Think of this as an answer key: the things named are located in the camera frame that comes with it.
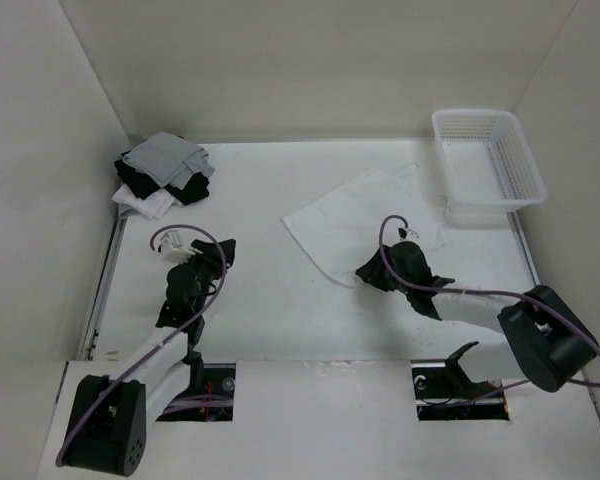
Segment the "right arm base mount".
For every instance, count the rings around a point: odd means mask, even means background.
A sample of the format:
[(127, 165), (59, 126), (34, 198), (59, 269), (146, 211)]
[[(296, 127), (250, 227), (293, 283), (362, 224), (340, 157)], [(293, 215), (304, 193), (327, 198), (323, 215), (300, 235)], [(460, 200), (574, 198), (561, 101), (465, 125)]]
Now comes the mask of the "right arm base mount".
[(473, 381), (460, 365), (478, 341), (470, 342), (441, 360), (411, 364), (416, 414), (420, 421), (508, 421), (508, 405), (501, 380)]

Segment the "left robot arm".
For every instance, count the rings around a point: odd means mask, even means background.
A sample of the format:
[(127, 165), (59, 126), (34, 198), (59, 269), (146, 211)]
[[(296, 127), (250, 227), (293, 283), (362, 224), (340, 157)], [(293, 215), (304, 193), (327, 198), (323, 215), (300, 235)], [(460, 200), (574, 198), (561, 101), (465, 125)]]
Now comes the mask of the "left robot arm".
[(235, 261), (236, 242), (196, 239), (185, 247), (176, 231), (168, 231), (150, 245), (176, 263), (156, 325), (115, 372), (79, 382), (56, 456), (59, 467), (129, 477), (156, 421), (233, 417), (235, 367), (206, 365), (196, 347), (204, 313)]

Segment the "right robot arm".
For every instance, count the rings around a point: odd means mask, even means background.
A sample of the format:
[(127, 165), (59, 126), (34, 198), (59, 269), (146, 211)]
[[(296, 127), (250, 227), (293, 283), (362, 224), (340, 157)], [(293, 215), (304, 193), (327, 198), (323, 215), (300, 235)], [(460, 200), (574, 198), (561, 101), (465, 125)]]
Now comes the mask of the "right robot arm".
[(523, 294), (462, 289), (454, 279), (433, 274), (411, 241), (381, 246), (355, 274), (377, 290), (401, 293), (421, 316), (503, 336), (485, 347), (467, 341), (446, 357), (444, 384), (462, 398), (486, 393), (488, 381), (496, 379), (523, 379), (556, 392), (600, 355), (594, 336), (545, 285)]

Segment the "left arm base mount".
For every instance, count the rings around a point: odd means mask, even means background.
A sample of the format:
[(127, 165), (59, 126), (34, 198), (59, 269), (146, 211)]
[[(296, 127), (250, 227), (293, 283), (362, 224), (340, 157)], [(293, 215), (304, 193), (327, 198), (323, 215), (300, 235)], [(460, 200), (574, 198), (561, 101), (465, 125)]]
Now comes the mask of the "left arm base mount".
[(167, 406), (158, 422), (229, 422), (236, 393), (235, 364), (191, 368), (189, 386)]

